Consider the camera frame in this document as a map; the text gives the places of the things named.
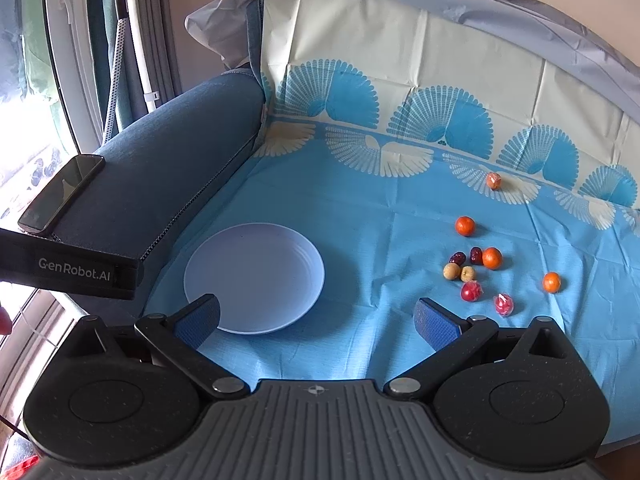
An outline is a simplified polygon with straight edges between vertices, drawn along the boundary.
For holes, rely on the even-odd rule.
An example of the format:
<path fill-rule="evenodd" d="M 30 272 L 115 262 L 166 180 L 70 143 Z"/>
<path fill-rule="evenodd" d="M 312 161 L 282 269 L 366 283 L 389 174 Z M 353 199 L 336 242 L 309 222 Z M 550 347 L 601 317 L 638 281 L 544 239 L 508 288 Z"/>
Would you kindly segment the person's left hand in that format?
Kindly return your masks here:
<path fill-rule="evenodd" d="M 12 333 L 12 330 L 12 318 L 4 307 L 0 307 L 0 335 L 8 336 L 10 333 Z"/>

